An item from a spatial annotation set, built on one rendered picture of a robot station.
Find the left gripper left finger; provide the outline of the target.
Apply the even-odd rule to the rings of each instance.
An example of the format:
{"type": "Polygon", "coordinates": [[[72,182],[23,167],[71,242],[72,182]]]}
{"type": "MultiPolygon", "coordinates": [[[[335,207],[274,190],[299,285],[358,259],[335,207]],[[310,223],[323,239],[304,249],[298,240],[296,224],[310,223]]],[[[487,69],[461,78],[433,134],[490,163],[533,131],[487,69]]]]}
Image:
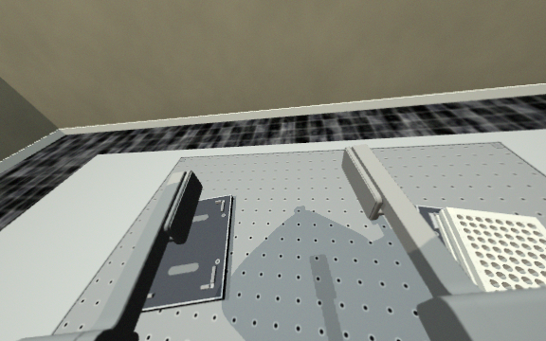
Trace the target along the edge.
{"type": "Polygon", "coordinates": [[[27,337],[17,341],[139,341],[135,328],[167,244],[186,242],[202,188],[192,170],[172,174],[89,332],[27,337]]]}

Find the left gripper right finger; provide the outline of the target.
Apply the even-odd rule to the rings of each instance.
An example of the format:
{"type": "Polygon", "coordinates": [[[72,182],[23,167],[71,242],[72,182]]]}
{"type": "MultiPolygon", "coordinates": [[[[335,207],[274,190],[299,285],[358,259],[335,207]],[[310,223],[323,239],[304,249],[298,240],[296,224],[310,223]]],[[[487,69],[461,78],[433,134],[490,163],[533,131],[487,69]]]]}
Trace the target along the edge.
{"type": "Polygon", "coordinates": [[[546,287],[484,292],[367,144],[341,165],[367,218],[385,215],[433,298],[416,310],[430,341],[546,341],[546,287]]]}

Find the black plate nest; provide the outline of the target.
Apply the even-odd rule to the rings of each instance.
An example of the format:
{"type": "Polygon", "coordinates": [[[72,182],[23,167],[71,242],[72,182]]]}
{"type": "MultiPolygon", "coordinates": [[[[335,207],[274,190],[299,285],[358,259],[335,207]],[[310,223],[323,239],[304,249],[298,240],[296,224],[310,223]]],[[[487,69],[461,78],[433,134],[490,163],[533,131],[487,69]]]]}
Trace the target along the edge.
{"type": "Polygon", "coordinates": [[[435,231],[441,241],[445,244],[439,227],[436,223],[435,216],[440,215],[439,211],[444,208],[432,207],[432,206],[415,206],[420,214],[426,219],[431,228],[435,231]]]}

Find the white well plate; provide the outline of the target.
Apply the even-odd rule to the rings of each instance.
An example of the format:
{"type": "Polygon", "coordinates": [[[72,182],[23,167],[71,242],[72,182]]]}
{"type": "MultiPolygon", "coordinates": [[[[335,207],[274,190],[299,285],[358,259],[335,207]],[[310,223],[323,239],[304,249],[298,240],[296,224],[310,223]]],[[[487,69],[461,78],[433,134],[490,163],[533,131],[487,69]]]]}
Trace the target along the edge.
{"type": "Polygon", "coordinates": [[[435,218],[436,223],[437,223],[437,225],[439,227],[439,230],[441,232],[441,235],[443,237],[443,240],[445,242],[445,245],[446,245],[447,249],[450,251],[450,253],[453,255],[453,257],[456,259],[456,261],[462,266],[462,264],[461,264],[461,262],[459,260],[459,257],[458,257],[458,255],[456,253],[456,250],[455,250],[455,248],[454,248],[454,246],[452,244],[452,241],[449,238],[449,235],[448,235],[448,233],[446,231],[446,227],[445,227],[444,222],[443,222],[443,220],[441,218],[441,215],[436,215],[434,218],[435,218]]]}
{"type": "Polygon", "coordinates": [[[439,211],[464,271],[484,292],[546,286],[546,229],[535,217],[439,211]]]}

